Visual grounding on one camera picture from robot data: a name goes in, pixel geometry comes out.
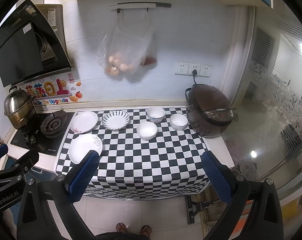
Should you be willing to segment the person's left foot sandal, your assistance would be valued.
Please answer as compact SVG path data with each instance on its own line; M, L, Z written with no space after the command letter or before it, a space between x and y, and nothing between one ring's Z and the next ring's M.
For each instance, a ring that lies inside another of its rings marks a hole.
M127 227L123 223L118 223L116 225L116 231L121 233L128 233Z

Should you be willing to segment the black gas stove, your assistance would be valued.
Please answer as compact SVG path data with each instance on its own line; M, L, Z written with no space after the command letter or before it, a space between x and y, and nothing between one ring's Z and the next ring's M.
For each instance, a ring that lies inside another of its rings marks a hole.
M15 133L11 144L55 157L74 114L64 110L37 113L25 127Z

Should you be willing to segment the person's right foot sandal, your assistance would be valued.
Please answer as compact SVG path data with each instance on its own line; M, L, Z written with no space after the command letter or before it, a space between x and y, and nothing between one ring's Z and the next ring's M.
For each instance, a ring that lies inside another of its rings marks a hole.
M140 235L141 235L141 236L146 236L146 237L150 238L151 233L152 233L152 228L151 228L150 226L144 225L144 226L141 228L141 232L140 232Z

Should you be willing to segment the white bowl blue hearts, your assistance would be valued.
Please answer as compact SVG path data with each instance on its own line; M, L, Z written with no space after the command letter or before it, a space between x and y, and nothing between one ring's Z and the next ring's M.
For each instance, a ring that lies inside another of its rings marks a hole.
M147 109L148 120L155 124L162 122L165 115L165 110L162 107L152 106Z

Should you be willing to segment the frosted glass sliding door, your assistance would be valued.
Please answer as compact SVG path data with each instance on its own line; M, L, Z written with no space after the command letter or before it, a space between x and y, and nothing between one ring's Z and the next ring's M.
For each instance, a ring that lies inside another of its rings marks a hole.
M302 195L302 24L283 2L236 7L222 90L234 119L224 141L249 180L271 178L287 204Z

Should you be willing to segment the white plate blue leaf pattern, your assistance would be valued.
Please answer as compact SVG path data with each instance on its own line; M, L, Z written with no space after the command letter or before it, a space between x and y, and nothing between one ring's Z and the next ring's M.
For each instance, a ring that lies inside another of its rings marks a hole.
M110 131L119 131L129 124L130 117L128 113L120 110L111 111L102 118L102 125Z

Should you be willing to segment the black range hood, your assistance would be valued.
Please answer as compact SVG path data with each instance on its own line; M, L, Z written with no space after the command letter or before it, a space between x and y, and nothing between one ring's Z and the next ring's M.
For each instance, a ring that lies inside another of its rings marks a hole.
M4 87L71 70L58 7L43 14L22 2L0 26L0 79Z

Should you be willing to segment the plain white plate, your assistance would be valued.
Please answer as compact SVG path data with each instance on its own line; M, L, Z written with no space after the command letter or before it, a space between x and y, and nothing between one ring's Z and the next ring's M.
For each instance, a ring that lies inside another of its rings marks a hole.
M77 114L71 120L70 129L77 134L83 134L91 131L98 122L98 115L94 112L87 111Z

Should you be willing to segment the colourful wall sticker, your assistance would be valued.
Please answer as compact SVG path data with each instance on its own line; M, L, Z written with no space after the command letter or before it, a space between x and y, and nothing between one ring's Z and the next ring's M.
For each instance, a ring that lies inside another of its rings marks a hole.
M18 85L18 88L34 97L34 106L79 103L84 100L84 84L74 72L42 77Z

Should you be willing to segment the stainless steel steamer pot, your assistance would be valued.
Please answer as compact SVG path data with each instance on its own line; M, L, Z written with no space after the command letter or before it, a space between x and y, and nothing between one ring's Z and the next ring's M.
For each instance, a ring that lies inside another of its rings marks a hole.
M17 86L9 89L9 94L4 101L4 115L15 129L22 129L36 114L34 99L34 95L29 95Z

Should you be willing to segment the white wall power sockets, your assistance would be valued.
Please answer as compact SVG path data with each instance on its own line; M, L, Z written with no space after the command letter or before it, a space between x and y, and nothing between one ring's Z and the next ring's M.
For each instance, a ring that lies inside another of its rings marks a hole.
M212 66L206 64L178 62L178 61L176 61L176 63L174 64L175 75L192 76L194 70L197 72L195 76L210 77Z

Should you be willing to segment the white plate pink floral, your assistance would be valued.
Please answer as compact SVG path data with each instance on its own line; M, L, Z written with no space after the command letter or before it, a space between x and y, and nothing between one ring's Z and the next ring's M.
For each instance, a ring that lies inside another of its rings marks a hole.
M101 154L103 150L102 140L96 134L81 134L72 140L68 155L74 164L79 164L91 150Z

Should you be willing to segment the white bowl rose pattern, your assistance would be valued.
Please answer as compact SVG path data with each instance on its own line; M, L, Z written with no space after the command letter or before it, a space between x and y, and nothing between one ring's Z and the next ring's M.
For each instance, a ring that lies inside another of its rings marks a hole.
M188 126L188 119L183 114L173 114L169 121L175 131L182 131Z

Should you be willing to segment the black white checkered mat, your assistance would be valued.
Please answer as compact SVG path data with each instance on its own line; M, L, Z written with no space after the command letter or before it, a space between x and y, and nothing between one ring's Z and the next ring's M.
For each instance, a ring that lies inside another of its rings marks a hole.
M191 126L171 128L173 114L186 115L185 107L166 107L156 137L145 141L136 131L146 121L144 108L127 109L125 129L109 131L99 121L92 131L103 143L99 166L85 194L107 199L163 199L197 194L210 181L201 165L207 150L204 139Z

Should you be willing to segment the clear plastic bag of eggs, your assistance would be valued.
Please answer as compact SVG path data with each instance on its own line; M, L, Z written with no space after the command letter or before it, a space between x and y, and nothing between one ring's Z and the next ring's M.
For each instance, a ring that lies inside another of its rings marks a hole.
M154 28L149 10L117 11L116 22L97 48L97 63L109 76L134 74L148 46L154 40Z

